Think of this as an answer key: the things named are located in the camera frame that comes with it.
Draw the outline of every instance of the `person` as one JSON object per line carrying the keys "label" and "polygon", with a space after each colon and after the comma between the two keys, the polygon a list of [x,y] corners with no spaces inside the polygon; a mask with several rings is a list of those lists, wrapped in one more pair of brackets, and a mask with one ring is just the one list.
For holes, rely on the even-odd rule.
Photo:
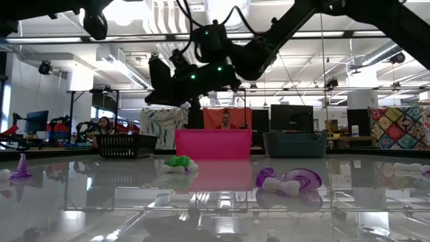
{"label": "person", "polygon": [[216,129],[238,129],[236,125],[230,123],[230,112],[225,109],[222,113],[221,125]]}
{"label": "person", "polygon": [[110,122],[109,122],[109,118],[108,117],[101,117],[99,119],[99,127],[97,128],[96,131],[92,132],[91,134],[88,134],[88,138],[91,138],[92,140],[94,140],[95,143],[95,135],[96,134],[115,134],[115,131],[113,128],[111,128],[110,126]]}
{"label": "person", "polygon": [[108,117],[101,117],[99,119],[98,134],[115,134],[114,129],[110,126]]}

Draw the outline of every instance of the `computer monitor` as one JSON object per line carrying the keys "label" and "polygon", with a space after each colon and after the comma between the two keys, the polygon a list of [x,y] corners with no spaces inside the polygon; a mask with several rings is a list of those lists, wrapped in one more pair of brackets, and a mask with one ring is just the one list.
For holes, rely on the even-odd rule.
{"label": "computer monitor", "polygon": [[26,121],[27,134],[35,134],[38,131],[46,131],[46,124],[48,123],[48,110],[28,113]]}
{"label": "computer monitor", "polygon": [[270,128],[295,132],[314,132],[314,107],[271,105]]}

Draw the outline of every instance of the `woman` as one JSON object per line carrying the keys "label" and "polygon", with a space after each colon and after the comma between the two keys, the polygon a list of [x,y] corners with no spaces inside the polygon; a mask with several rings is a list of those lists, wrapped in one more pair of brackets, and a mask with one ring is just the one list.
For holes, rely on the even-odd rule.
{"label": "woman", "polygon": [[110,126],[108,117],[101,117],[99,119],[99,127],[96,131],[92,132],[91,134],[88,134],[88,138],[92,139],[94,143],[96,143],[95,135],[97,134],[115,134],[115,130]]}
{"label": "woman", "polygon": [[111,128],[109,118],[101,117],[99,119],[99,128],[96,134],[115,134],[114,129]]}

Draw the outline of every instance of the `quilt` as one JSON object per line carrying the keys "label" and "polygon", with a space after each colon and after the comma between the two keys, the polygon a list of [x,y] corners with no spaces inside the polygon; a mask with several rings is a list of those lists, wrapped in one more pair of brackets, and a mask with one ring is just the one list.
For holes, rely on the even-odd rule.
{"label": "quilt", "polygon": [[429,108],[369,108],[368,114],[372,136],[381,149],[429,149]]}

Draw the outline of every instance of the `black basket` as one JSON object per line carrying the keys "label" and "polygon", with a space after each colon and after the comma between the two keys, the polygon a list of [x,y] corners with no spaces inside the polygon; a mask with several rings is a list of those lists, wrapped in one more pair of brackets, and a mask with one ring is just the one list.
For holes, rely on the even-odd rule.
{"label": "black basket", "polygon": [[137,158],[154,154],[156,136],[142,134],[96,135],[99,154],[104,158]]}

